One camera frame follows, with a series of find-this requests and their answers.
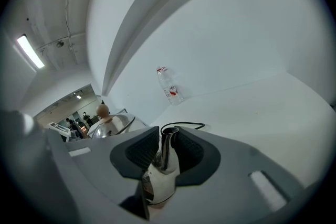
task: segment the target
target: ceiling light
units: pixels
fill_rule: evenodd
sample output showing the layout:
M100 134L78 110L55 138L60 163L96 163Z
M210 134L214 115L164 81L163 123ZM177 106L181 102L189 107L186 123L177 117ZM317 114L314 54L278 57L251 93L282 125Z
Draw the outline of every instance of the ceiling light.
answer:
M40 58L38 58L37 54L34 52L26 36L19 37L17 42L38 68L42 68L44 66Z

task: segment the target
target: metal device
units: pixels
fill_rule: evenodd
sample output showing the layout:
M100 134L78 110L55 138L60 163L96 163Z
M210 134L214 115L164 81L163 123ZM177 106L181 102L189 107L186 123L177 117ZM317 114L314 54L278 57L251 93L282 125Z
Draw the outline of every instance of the metal device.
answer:
M313 193L257 149L199 130L167 130L158 157L158 127L64 143L26 115L1 117L10 134L0 140L9 176L34 208L57 222L285 223ZM143 184L150 167L162 178L174 175L167 180L173 194L156 216ZM254 171L286 200L277 211L255 186ZM155 200L160 182L150 180Z

